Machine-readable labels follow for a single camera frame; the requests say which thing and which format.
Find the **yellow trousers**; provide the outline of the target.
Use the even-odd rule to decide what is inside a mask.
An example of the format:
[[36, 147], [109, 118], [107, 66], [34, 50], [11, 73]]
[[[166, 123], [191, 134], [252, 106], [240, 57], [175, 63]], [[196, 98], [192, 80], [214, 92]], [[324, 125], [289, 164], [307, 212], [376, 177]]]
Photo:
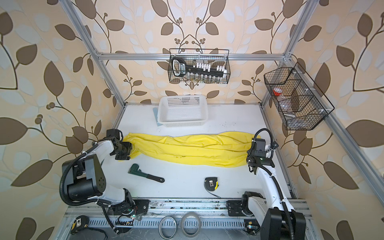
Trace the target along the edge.
[[253, 138], [244, 132], [181, 137], [130, 133], [123, 141], [133, 145], [132, 159], [145, 155], [176, 164], [236, 168], [246, 164]]

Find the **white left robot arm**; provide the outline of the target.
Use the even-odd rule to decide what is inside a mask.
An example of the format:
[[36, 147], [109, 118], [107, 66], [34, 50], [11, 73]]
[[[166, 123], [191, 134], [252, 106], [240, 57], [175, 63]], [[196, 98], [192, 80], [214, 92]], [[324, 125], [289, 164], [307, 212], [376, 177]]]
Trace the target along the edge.
[[94, 142], [89, 150], [74, 160], [63, 163], [59, 184], [59, 194], [65, 204], [75, 207], [90, 203], [98, 205], [116, 234], [120, 231], [109, 218], [109, 211], [115, 216], [140, 221], [150, 204], [149, 200], [135, 201], [127, 189], [107, 183], [102, 162], [108, 157], [123, 161], [130, 159], [132, 144], [124, 142], [123, 138], [120, 130], [107, 130], [105, 138]]

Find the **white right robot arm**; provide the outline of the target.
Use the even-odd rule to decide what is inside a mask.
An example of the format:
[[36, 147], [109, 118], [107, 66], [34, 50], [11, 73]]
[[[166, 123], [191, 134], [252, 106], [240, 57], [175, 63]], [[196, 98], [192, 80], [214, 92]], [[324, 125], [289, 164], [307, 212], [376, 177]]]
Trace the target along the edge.
[[262, 192], [246, 191], [240, 201], [227, 201], [231, 217], [254, 217], [255, 223], [245, 225], [248, 235], [260, 235], [262, 240], [303, 240], [306, 236], [306, 219], [297, 212], [284, 194], [277, 178], [273, 155], [276, 141], [268, 145], [254, 136], [247, 151], [246, 162], [250, 173], [256, 175]]

